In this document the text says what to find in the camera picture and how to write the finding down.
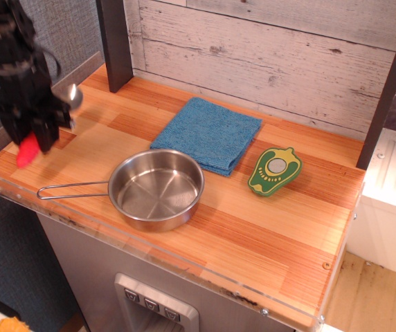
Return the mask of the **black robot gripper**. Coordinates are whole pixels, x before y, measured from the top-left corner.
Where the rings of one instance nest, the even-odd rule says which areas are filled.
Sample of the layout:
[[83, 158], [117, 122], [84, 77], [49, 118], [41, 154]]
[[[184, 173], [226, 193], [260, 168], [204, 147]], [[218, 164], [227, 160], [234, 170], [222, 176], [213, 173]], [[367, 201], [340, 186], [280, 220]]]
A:
[[59, 127], [73, 127], [77, 85], [52, 90], [44, 58], [0, 66], [0, 121], [16, 145], [33, 132], [40, 150], [48, 153], [59, 139]]

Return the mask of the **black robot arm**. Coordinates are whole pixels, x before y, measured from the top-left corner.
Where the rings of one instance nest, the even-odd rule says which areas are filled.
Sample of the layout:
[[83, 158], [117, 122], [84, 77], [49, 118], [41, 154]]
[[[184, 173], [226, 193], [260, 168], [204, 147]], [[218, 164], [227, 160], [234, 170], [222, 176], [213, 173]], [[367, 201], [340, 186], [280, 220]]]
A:
[[48, 53], [35, 43], [33, 22], [20, 2], [0, 1], [0, 121], [17, 145], [35, 134], [44, 153], [60, 128], [71, 126], [70, 112], [79, 104], [53, 93]]

